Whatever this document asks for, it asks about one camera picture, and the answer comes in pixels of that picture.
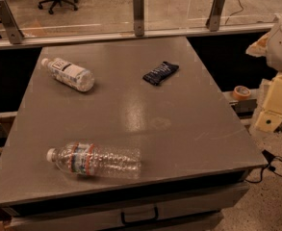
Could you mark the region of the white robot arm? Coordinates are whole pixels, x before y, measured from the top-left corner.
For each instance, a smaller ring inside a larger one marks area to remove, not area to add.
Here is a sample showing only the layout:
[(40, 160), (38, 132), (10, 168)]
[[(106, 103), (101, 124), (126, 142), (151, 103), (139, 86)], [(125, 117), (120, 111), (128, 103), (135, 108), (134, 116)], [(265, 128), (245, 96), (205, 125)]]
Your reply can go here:
[(245, 53), (265, 57), (267, 65), (277, 71), (255, 121), (258, 130), (273, 132), (282, 123), (282, 14), (271, 30), (249, 45)]

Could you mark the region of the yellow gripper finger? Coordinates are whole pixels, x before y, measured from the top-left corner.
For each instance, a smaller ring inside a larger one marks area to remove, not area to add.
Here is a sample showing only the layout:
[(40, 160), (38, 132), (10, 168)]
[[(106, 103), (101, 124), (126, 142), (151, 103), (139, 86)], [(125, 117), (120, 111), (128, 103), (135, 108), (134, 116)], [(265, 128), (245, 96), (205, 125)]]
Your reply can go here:
[(267, 95), (256, 119), (255, 127), (263, 132), (274, 132), (282, 123), (282, 73), (270, 82)]

